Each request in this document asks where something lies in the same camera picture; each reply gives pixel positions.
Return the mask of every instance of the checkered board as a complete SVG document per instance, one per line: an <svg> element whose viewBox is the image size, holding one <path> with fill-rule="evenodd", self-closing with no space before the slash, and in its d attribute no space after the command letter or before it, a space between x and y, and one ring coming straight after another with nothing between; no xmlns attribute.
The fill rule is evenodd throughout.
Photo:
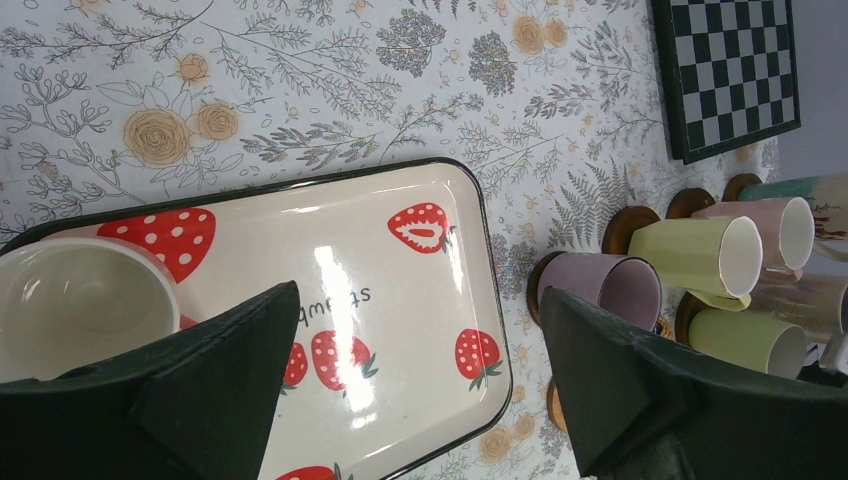
<svg viewBox="0 0 848 480"><path fill-rule="evenodd" d="M789 0L652 3L674 158L801 126Z"/></svg>

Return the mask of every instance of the tray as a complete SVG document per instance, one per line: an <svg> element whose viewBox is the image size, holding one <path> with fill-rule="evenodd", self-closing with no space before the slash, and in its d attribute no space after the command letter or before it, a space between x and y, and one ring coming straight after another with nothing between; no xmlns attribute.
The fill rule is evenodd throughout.
<svg viewBox="0 0 848 480"><path fill-rule="evenodd" d="M198 321L296 280L301 324L259 479L369 480L468 440L506 408L484 218L471 173L432 159L61 220L4 251L47 237L133 241L165 262Z"/></svg>

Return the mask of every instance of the floral pattern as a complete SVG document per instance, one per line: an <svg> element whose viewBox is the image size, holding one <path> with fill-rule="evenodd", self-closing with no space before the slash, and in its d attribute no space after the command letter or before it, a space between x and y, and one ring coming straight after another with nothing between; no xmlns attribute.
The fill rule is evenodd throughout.
<svg viewBox="0 0 848 480"><path fill-rule="evenodd" d="M772 139L670 160L640 0L33 0L0 20L0 244L36 224L415 158L483 191L514 389L402 478L579 477L527 277L625 205L778 176ZM681 292L667 289L659 333Z"/></svg>

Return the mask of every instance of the sliced strawberry print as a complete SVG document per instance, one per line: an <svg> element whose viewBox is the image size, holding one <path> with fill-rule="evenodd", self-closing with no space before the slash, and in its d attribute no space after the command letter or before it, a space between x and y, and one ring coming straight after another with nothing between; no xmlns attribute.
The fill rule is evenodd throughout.
<svg viewBox="0 0 848 480"><path fill-rule="evenodd" d="M350 350L339 351L339 345L349 345ZM318 379L325 387L336 392L346 388L345 377L373 377L378 370L371 369L376 356L371 355L362 340L356 337L339 338L334 330L318 332L312 338L312 364L315 365Z"/></svg>
<svg viewBox="0 0 848 480"><path fill-rule="evenodd" d="M475 387L479 390L483 382L488 385L489 377L501 374L496 370L501 365L501 352L488 333L466 328L456 339L454 354L459 373L471 380L468 391Z"/></svg>
<svg viewBox="0 0 848 480"><path fill-rule="evenodd" d="M430 202L399 211L389 219L388 226L398 240L418 253L447 252L448 234L456 228L448 223L444 209Z"/></svg>
<svg viewBox="0 0 848 480"><path fill-rule="evenodd" d="M333 465L333 470L327 467L303 467L289 472L277 480L344 480L342 471L338 464Z"/></svg>
<svg viewBox="0 0 848 480"><path fill-rule="evenodd" d="M180 283L209 252L215 238L215 216L202 208L171 210L104 223L97 236L117 238L148 250Z"/></svg>
<svg viewBox="0 0 848 480"><path fill-rule="evenodd" d="M289 355L289 363L286 365L286 373L283 375L283 386L280 395L286 395L286 390L294 390L306 376L309 370L309 360L306 358L306 350L303 345L294 342L292 352Z"/></svg>

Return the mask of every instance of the floral tablecloth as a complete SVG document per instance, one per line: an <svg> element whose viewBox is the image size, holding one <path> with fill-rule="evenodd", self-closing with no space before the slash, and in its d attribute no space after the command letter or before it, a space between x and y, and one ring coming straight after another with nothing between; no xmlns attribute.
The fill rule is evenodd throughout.
<svg viewBox="0 0 848 480"><path fill-rule="evenodd" d="M41 222L446 156L486 197L515 390L405 478L577 478L524 303L629 204L775 174L777 141L669 158L645 0L9 0L0 242ZM679 293L667 293L673 321Z"/></svg>

